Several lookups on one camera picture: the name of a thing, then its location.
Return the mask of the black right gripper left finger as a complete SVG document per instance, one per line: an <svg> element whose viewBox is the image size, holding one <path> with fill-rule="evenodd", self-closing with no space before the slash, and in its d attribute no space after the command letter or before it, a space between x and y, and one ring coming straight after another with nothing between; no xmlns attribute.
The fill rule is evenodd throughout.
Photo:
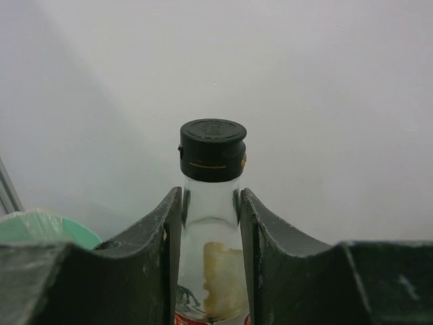
<svg viewBox="0 0 433 325"><path fill-rule="evenodd" d="M89 250L71 242L1 245L2 324L172 324L182 190Z"/></svg>

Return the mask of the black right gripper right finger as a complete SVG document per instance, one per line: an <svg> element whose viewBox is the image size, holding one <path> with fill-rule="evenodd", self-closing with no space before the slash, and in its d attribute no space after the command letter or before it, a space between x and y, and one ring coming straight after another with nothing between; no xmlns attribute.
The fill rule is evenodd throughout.
<svg viewBox="0 0 433 325"><path fill-rule="evenodd" d="M245 189L240 225L253 324L431 324L430 241L326 244Z"/></svg>

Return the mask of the dark vinegar bottle black cap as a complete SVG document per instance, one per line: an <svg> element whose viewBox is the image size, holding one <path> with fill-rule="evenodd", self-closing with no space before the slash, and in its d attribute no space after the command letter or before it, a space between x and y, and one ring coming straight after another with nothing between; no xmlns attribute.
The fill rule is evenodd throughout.
<svg viewBox="0 0 433 325"><path fill-rule="evenodd" d="M240 230L246 128L203 118L180 128L185 176L174 324L249 324Z"/></svg>

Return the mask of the clear pink bin liner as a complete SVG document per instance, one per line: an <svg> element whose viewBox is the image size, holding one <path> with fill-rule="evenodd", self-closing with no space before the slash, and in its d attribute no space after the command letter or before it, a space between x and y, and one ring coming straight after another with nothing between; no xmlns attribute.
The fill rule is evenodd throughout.
<svg viewBox="0 0 433 325"><path fill-rule="evenodd" d="M42 211L20 211L1 217L1 243L71 241L63 218Z"/></svg>

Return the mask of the green trash bin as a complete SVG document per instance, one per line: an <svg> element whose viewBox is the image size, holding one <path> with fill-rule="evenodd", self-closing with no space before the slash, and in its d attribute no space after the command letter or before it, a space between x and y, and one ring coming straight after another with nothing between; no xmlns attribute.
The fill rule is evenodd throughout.
<svg viewBox="0 0 433 325"><path fill-rule="evenodd" d="M100 237L94 232L92 232L89 228L69 218L66 217L62 217L62 218L63 218L65 231L72 236L73 240L44 241L44 242L72 242L86 249L92 249L95 248L98 244L101 244ZM41 242L21 242L21 243L41 243Z"/></svg>

